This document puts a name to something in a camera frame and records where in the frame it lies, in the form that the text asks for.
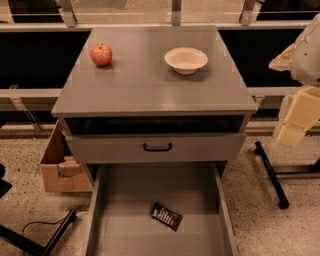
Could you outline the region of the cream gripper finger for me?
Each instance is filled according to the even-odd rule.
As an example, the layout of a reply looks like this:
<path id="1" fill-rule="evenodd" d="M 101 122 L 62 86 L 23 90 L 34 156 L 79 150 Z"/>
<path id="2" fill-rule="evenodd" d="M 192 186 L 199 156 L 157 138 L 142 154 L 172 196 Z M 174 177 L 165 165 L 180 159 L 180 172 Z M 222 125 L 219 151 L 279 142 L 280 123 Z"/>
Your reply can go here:
<path id="1" fill-rule="evenodd" d="M 286 147 L 296 146 L 320 120 L 320 88 L 303 87 L 293 97 L 277 136 L 277 141 Z"/>
<path id="2" fill-rule="evenodd" d="M 289 45 L 283 50 L 277 57 L 271 60 L 269 68 L 275 71 L 289 71 L 291 68 L 291 55 L 294 49 L 294 45 Z"/>

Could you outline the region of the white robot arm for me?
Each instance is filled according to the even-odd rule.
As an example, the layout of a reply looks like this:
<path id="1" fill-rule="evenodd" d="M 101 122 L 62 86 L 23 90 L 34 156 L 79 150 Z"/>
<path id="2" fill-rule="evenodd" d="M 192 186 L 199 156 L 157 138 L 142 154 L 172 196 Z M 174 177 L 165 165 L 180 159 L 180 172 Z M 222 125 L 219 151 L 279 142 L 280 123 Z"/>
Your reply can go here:
<path id="1" fill-rule="evenodd" d="M 289 98 L 289 107 L 280 117 L 276 141 L 296 146 L 320 120 L 320 14 L 306 26 L 295 42 L 269 63 L 275 71 L 289 71 L 303 87 Z"/>

